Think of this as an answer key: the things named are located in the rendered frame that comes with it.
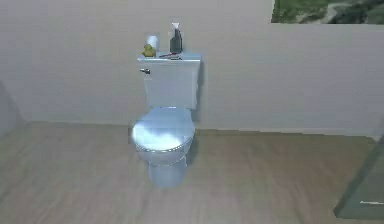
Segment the yellow green sponge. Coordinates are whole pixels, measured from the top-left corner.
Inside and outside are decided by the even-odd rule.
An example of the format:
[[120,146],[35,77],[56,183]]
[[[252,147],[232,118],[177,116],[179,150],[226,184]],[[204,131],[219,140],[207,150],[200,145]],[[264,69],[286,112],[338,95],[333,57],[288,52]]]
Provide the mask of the yellow green sponge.
[[150,44],[145,44],[142,54],[145,57],[155,57],[156,56],[156,49],[153,48]]

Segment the dark spray bottle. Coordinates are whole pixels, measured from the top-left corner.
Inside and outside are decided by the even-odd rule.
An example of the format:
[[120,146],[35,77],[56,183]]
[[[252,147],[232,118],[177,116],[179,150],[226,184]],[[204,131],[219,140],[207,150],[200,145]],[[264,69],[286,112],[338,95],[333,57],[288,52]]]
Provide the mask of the dark spray bottle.
[[170,39],[170,52],[178,54],[182,52],[182,36],[178,23],[173,23],[174,36]]

